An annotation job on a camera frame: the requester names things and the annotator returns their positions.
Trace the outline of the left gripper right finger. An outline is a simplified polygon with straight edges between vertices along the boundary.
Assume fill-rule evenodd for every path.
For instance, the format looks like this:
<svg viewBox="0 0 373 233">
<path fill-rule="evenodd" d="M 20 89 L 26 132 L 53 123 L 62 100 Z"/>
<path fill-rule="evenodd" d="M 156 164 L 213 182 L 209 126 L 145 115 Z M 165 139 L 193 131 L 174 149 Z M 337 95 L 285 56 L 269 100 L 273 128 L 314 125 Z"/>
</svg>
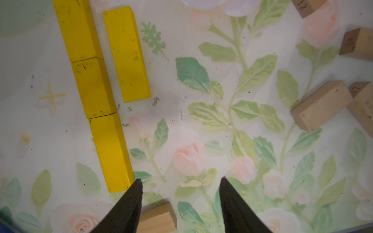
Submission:
<svg viewBox="0 0 373 233">
<path fill-rule="evenodd" d="M 221 179 L 219 195 L 226 233 L 271 233 L 226 177 Z"/>
</svg>

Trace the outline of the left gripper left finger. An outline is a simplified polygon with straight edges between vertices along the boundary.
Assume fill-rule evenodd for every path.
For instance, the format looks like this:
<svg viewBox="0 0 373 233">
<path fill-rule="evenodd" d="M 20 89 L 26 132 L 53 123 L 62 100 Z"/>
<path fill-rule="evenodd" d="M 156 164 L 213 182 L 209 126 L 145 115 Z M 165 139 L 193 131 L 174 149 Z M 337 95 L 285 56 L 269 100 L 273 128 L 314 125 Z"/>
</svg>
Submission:
<svg viewBox="0 0 373 233">
<path fill-rule="evenodd" d="M 142 208 L 143 184 L 135 180 L 92 233 L 135 233 Z"/>
</svg>

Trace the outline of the yellow short block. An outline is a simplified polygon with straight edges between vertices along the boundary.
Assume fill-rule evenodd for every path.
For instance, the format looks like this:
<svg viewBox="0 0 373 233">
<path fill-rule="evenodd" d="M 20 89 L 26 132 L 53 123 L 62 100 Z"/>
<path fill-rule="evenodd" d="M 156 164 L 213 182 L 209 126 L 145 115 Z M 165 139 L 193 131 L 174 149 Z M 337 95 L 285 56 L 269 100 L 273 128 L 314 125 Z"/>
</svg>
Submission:
<svg viewBox="0 0 373 233">
<path fill-rule="evenodd" d="M 117 112 L 104 60 L 91 58 L 71 64 L 87 119 Z"/>
<path fill-rule="evenodd" d="M 88 122 L 108 192 L 128 190 L 135 179 L 118 113 Z"/>
</svg>

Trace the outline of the wooden block diagonal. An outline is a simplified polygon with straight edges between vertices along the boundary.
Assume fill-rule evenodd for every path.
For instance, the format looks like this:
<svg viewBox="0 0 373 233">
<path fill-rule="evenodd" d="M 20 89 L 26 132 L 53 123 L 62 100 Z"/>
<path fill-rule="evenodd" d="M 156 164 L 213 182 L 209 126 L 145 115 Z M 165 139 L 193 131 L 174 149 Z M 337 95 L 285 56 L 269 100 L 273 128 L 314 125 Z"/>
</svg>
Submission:
<svg viewBox="0 0 373 233">
<path fill-rule="evenodd" d="M 373 137 L 373 83 L 356 82 L 349 87 L 353 102 L 348 109 L 366 133 Z"/>
</svg>

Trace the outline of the yellow long block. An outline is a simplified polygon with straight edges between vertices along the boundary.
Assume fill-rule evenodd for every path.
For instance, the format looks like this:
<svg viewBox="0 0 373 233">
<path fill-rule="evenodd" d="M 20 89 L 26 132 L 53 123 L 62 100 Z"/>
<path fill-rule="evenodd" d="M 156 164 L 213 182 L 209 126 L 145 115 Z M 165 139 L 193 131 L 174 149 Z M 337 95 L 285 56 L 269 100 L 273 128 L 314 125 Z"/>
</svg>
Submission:
<svg viewBox="0 0 373 233">
<path fill-rule="evenodd" d="M 53 0 L 70 62 L 103 59 L 89 1 Z"/>
<path fill-rule="evenodd" d="M 135 15 L 129 6 L 103 12 L 124 103 L 151 97 Z"/>
</svg>

